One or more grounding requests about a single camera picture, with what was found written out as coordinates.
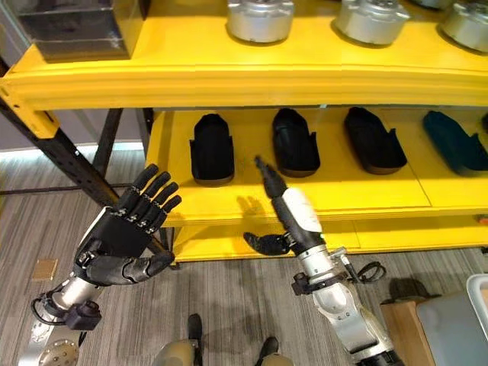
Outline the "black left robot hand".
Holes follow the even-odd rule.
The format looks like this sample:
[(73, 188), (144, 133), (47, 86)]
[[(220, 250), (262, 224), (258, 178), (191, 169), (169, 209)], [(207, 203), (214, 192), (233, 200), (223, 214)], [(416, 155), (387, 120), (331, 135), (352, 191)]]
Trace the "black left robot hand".
[(82, 238), (73, 260), (74, 274), (99, 286), (147, 281), (174, 261), (162, 249), (150, 257), (143, 252), (153, 234), (181, 203), (178, 184), (155, 164), (147, 166), (117, 203), (102, 209)]

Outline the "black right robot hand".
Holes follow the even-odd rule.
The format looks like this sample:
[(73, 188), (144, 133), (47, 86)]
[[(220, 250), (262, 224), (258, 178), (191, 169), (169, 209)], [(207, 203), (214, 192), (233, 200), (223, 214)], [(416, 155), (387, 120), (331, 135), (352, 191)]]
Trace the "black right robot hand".
[(289, 252), (299, 256), (316, 247), (323, 249), (326, 245), (323, 228), (304, 193), (287, 186), (281, 175), (260, 156), (255, 157), (255, 164), (262, 174), (265, 193), (284, 227), (284, 233), (257, 236), (245, 232), (243, 239), (246, 243), (255, 252), (266, 256)]

